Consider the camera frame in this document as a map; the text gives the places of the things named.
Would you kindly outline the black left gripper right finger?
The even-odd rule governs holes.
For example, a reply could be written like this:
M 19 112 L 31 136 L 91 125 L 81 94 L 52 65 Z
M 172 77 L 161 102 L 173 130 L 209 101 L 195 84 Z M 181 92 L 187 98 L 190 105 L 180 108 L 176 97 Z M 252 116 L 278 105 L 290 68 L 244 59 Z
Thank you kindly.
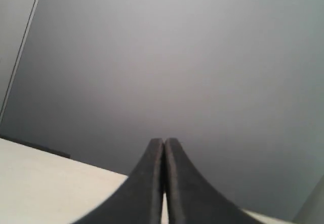
M 176 138 L 165 142 L 169 223 L 255 223 L 196 169 Z

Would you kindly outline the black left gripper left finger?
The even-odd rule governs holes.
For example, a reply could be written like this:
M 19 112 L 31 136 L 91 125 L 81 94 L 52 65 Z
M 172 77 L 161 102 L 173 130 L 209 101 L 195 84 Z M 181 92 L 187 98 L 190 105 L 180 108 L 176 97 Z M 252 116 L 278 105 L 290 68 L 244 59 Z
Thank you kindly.
M 123 184 L 76 223 L 161 223 L 163 195 L 164 142 L 154 138 Z

